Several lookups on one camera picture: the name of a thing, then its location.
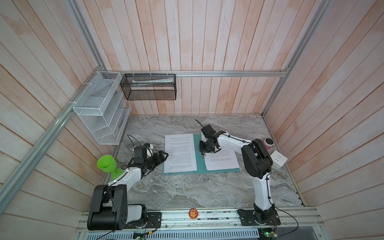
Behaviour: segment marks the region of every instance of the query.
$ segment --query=black mesh basket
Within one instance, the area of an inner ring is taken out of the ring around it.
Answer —
[[[124,74],[120,86],[127,100],[176,100],[175,74]]]

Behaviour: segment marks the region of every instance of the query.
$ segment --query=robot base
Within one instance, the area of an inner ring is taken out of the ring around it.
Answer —
[[[281,225],[274,205],[265,211],[260,210],[255,204],[253,206],[254,210],[237,210],[242,226],[274,225],[275,222],[276,225]]]
[[[152,228],[152,224],[155,228],[161,227],[161,212],[149,212],[147,213],[146,219],[147,219],[147,228]],[[127,223],[124,226],[124,229],[130,229],[130,228],[137,229],[136,226],[143,227],[144,225],[145,225],[145,220],[139,219],[137,221],[131,221]]]

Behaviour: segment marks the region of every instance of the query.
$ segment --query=wooden wall panel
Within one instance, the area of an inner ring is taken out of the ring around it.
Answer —
[[[319,0],[77,1],[106,67],[115,71],[284,69],[319,6]],[[181,78],[176,101],[131,104],[137,114],[262,113],[277,80]]]
[[[97,64],[64,0],[1,1],[0,30],[3,185]],[[0,235],[69,239],[110,152],[74,116],[1,216]]]
[[[382,0],[335,1],[266,115],[332,239],[384,234],[383,14]]]

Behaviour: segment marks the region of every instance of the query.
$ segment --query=pink cup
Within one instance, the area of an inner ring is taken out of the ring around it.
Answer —
[[[271,138],[266,138],[263,141],[263,144],[267,150],[271,149],[271,147],[275,144],[275,142]]]

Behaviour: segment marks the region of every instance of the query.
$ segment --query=metal rail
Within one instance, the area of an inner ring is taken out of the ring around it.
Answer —
[[[104,69],[105,64],[100,56],[99,50],[96,47],[95,42],[93,41],[93,38],[91,36],[91,33],[89,32],[89,29],[87,25],[84,22],[83,15],[81,14],[81,11],[79,9],[79,6],[76,2],[76,0],[65,0],[65,2],[68,5],[69,10],[71,11],[73,18],[75,19],[76,23],[78,24],[81,32],[83,33],[84,39],[87,42],[87,45],[89,46],[93,57],[95,58],[96,62],[99,66],[102,66]]]
[[[175,74],[176,77],[284,77],[285,71],[119,71],[121,74]]]
[[[277,151],[278,151],[278,152],[281,152],[280,146],[277,144],[277,141],[276,141],[276,139],[275,139],[275,136],[273,135],[272,130],[271,130],[271,128],[268,126],[268,124],[267,124],[267,122],[266,122],[266,120],[265,120],[264,117],[263,117],[263,121],[264,121],[264,124],[265,124],[265,126],[266,126],[268,132],[269,132],[269,135],[271,136],[272,140],[275,142],[275,146],[276,146],[276,148],[277,148]],[[291,179],[291,181],[292,181],[292,183],[293,183],[293,185],[294,185],[294,187],[295,187],[295,189],[296,189],[296,193],[297,193],[297,195],[299,195],[299,199],[300,199],[300,201],[303,203],[303,206],[304,206],[304,207],[307,206],[307,202],[305,201],[305,199],[304,199],[304,197],[303,197],[303,194],[301,193],[301,191],[300,191],[300,189],[299,189],[299,186],[297,186],[297,183],[295,182],[295,179],[293,178],[292,172],[291,172],[291,170],[289,169],[288,165],[287,165],[287,164],[284,164],[284,168],[285,168],[285,170],[287,171],[287,173],[288,173],[288,175],[289,175],[289,177],[290,177],[290,179]]]
[[[300,227],[305,226],[324,226],[318,211],[315,207],[279,207],[296,218]],[[226,229],[226,228],[249,228],[242,226],[240,217],[237,213],[239,208],[217,208],[217,209],[197,209],[198,219],[189,218],[190,209],[168,209],[168,210],[148,210],[147,212],[161,212],[161,227],[158,230],[192,230],[192,229]],[[296,227],[296,221],[288,214],[277,210],[281,225],[278,227]],[[80,218],[76,232],[89,232],[87,229],[88,213],[84,212]],[[253,228],[268,228],[270,225],[253,226]]]
[[[283,88],[284,84],[286,83],[287,79],[289,78],[290,73],[292,72],[292,69],[295,68],[299,58],[303,54],[304,50],[308,46],[308,43],[311,41],[314,33],[316,32],[317,28],[319,27],[320,23],[324,19],[324,16],[326,15],[326,12],[332,6],[333,1],[332,0],[323,0],[317,9],[315,16],[313,17],[311,24],[309,25],[308,29],[306,30],[302,40],[300,41],[297,50],[295,51],[292,59],[288,63],[287,67],[287,74],[281,79],[277,86],[275,87],[273,93],[271,94],[271,97],[269,98],[267,104],[265,105],[264,111],[262,113],[262,116],[266,116],[268,114],[268,111],[271,109],[273,102],[277,98],[277,95]]]
[[[95,71],[100,71],[102,67],[98,67]],[[91,74],[88,77],[87,83],[91,82],[92,79],[96,76],[96,72]],[[28,151],[18,167],[13,171],[11,176],[4,183],[3,187],[0,190],[0,215],[5,212],[5,209],[15,198],[16,194],[19,192],[23,184],[26,182],[28,177],[31,175],[33,170],[39,164],[43,156],[46,154],[48,149],[51,147],[57,136],[63,130],[67,122],[71,119],[74,111],[73,105],[74,102],[80,97],[84,92],[87,85],[83,86],[77,91],[75,96],[71,99],[65,108],[61,111],[56,120],[49,126],[45,133],[39,138],[36,144]]]

